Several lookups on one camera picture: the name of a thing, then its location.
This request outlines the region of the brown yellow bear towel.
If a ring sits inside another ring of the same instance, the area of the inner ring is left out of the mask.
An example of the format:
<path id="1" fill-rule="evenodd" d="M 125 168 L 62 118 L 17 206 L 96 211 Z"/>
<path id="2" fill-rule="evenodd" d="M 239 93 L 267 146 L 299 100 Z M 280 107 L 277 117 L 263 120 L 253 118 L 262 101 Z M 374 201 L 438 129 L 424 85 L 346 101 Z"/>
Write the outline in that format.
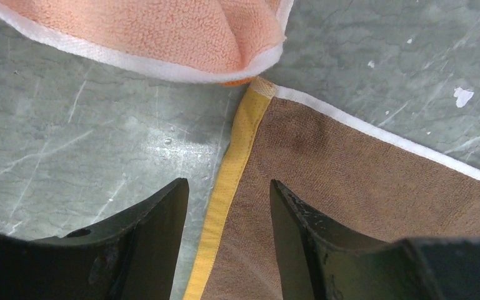
<path id="1" fill-rule="evenodd" d="M 185 299 L 281 299 L 270 182 L 383 241 L 480 236 L 480 170 L 262 78 L 249 85 Z"/>

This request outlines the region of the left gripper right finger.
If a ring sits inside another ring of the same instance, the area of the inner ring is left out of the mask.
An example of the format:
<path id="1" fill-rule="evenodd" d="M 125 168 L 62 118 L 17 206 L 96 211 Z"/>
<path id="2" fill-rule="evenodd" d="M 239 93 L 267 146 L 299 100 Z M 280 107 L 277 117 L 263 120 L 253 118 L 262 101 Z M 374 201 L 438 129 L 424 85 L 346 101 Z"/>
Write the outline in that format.
<path id="1" fill-rule="evenodd" d="M 284 299 L 480 299 L 480 237 L 410 237 L 389 243 L 270 183 Z"/>

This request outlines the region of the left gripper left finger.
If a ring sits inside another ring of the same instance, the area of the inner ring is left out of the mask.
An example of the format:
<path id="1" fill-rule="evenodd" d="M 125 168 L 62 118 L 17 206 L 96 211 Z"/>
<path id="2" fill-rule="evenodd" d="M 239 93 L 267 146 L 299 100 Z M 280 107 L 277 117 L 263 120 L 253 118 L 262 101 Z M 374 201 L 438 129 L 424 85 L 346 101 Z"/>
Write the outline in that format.
<path id="1" fill-rule="evenodd" d="M 177 178 L 64 237 L 0 234 L 0 299 L 169 299 L 188 196 Z"/>

